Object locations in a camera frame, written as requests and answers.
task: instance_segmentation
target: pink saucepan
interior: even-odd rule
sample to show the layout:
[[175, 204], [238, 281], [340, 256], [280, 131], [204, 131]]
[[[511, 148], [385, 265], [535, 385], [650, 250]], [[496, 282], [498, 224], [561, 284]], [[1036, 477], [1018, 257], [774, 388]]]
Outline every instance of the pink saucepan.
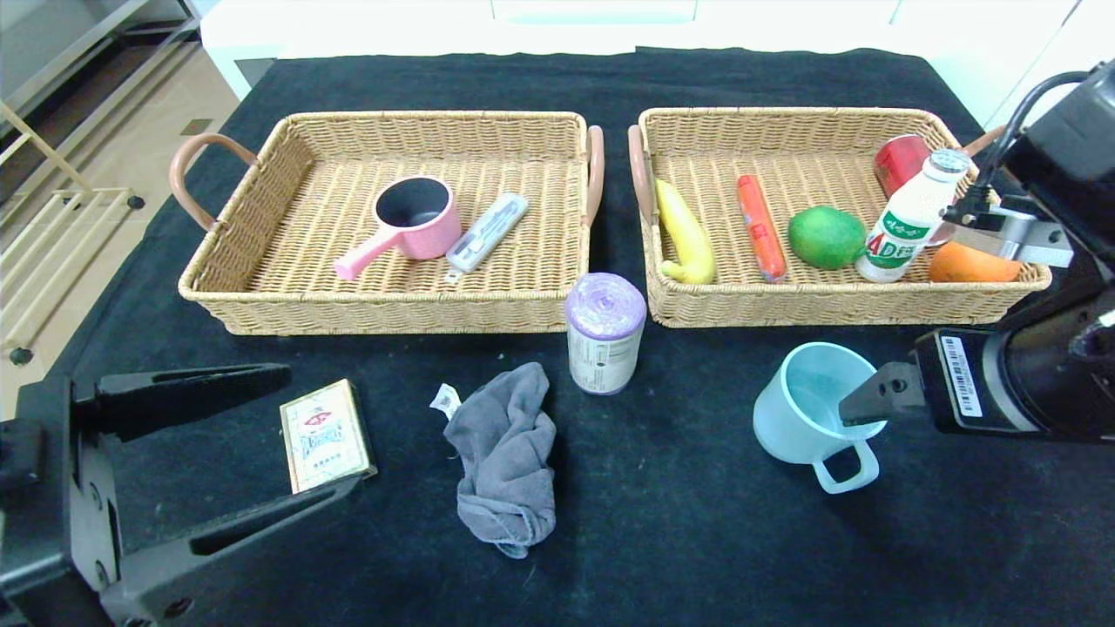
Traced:
[[379, 228], [333, 263], [342, 279], [356, 279], [390, 248], [398, 248], [410, 259], [433, 259], [445, 254], [460, 238], [460, 215], [453, 191], [439, 179], [400, 179], [379, 192], [372, 206]]

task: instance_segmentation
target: black cable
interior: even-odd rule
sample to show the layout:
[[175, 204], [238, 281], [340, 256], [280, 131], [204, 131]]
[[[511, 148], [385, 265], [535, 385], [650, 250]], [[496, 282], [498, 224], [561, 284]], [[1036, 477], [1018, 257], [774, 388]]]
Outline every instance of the black cable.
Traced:
[[991, 174], [997, 167], [999, 167], [999, 162], [1002, 160], [1002, 155], [1007, 154], [1007, 148], [1010, 143], [1018, 135], [1018, 132], [1022, 128], [1022, 122], [1026, 120], [1026, 116], [1034, 108], [1034, 104], [1045, 96], [1046, 91], [1053, 89], [1054, 87], [1059, 87], [1061, 85], [1067, 85], [1069, 83], [1080, 83], [1088, 78], [1090, 73], [1087, 71], [1066, 71], [1058, 74], [1056, 76], [1050, 76], [1049, 78], [1038, 83], [1032, 89], [1026, 94], [1022, 102], [1018, 104], [1018, 108], [1011, 114], [1010, 119], [1007, 122], [1007, 126], [1002, 131], [1002, 135], [991, 147], [991, 153], [988, 155], [987, 163], [979, 173], [979, 177], [976, 179], [976, 185], [987, 185], [991, 182]]
[[959, 219], [961, 215], [985, 215], [988, 209], [991, 206], [991, 175], [995, 171], [999, 168], [999, 162], [1002, 161], [1002, 156], [1007, 154], [1007, 148], [1010, 147], [1010, 143], [1015, 141], [1018, 133], [1022, 128], [1022, 122], [1026, 120], [1026, 116], [1034, 108], [1034, 104], [1038, 102], [1046, 91], [1053, 89], [1054, 87], [1059, 87], [1061, 85], [1067, 85], [1069, 83], [1080, 83], [1088, 78], [1092, 73], [1089, 71], [1066, 71], [1058, 74], [1056, 76], [1050, 76], [1049, 78], [1038, 83], [1018, 104], [1015, 113], [1010, 115], [1010, 119], [1002, 129], [1002, 135], [991, 144], [989, 148], [987, 162], [983, 163], [983, 167], [980, 168], [979, 176], [976, 177], [976, 182], [972, 183], [968, 191], [964, 192], [963, 197], [954, 206], [950, 206], [948, 214], [952, 218], [950, 220]]

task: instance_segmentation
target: orange fruit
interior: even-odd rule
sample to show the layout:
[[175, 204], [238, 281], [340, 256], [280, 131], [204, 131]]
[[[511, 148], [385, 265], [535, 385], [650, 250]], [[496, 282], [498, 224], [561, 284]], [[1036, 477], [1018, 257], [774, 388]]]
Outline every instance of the orange fruit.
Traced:
[[1022, 264], [957, 242], [941, 247], [929, 264], [929, 280], [937, 282], [1014, 281]]

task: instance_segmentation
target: red sausage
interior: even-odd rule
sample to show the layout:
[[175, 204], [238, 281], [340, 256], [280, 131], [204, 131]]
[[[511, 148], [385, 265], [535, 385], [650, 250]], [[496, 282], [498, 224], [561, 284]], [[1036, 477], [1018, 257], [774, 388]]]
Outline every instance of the red sausage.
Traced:
[[786, 278], [786, 257], [782, 253], [778, 233], [770, 220], [770, 211], [763, 200], [763, 189], [759, 180], [745, 174], [736, 182], [739, 195], [739, 209], [747, 222], [747, 232], [752, 234], [752, 248], [759, 263], [759, 272], [767, 282], [775, 283]]

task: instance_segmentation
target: yellow banana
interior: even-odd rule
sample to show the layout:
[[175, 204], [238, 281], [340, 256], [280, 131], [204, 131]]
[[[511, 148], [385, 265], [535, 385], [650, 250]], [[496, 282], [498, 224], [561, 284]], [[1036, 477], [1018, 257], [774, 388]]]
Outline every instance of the yellow banana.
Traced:
[[716, 278], [716, 260], [712, 259], [712, 243], [700, 222], [686, 206], [685, 199], [673, 185], [655, 179], [658, 196], [658, 212], [662, 224], [678, 249], [681, 263], [663, 261], [659, 269], [663, 274], [682, 283], [711, 283]]

